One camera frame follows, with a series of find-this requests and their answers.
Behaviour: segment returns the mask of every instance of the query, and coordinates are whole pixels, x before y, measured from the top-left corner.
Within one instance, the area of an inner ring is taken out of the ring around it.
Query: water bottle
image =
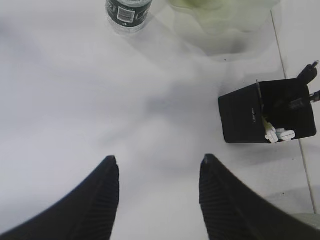
[[[106,0],[110,24],[118,34],[132,34],[143,29],[152,0]]]

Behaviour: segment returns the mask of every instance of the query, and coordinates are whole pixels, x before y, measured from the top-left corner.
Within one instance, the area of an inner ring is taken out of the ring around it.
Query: white surface
[[[0,5],[0,232],[54,204],[107,155],[120,167],[114,240],[207,239],[205,153],[285,211],[312,212],[297,141],[223,138],[218,97],[284,77],[271,19],[256,33],[210,38],[155,0],[146,29],[123,38],[104,0]]]
[[[318,0],[283,0],[273,11],[283,65],[288,78],[296,78],[308,64],[320,59]],[[310,92],[320,90],[320,76],[310,85]],[[313,105],[316,126],[320,129],[320,104]],[[320,213],[320,135],[302,140],[317,212]]]

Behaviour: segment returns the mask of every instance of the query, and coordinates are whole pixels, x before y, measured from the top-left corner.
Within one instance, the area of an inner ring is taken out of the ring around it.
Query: bottle label
[[[106,0],[106,11],[117,24],[133,28],[142,24],[148,15],[151,2],[141,7],[123,5],[117,0]]]

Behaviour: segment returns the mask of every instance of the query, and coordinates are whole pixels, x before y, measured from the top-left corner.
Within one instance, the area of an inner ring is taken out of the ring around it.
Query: white desk surface
[[[154,0],[147,27],[126,38],[110,29],[105,0],[0,6],[0,233],[107,155],[120,167],[114,240],[208,239],[198,199],[206,153],[286,212],[313,212],[298,141],[223,138],[219,96],[284,78],[271,17],[255,33],[194,37],[193,18]]]
[[[295,78],[308,64],[320,60],[319,19],[320,1],[283,0],[273,10],[283,65],[288,78]],[[320,74],[309,85],[311,92],[320,90]],[[320,104],[313,105],[318,132]],[[302,140],[307,171],[314,196],[314,205],[320,213],[320,135]]]

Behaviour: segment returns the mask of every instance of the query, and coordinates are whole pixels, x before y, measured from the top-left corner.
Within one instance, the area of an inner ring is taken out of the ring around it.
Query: black pen holder
[[[218,99],[224,139],[227,143],[269,144],[263,116],[267,116],[276,129],[294,130],[294,139],[303,139],[317,134],[314,112],[311,104],[295,110],[274,112],[274,105],[284,93],[295,89],[292,99],[307,98],[308,86],[297,91],[296,79],[260,82],[262,101],[258,85],[253,84]]]

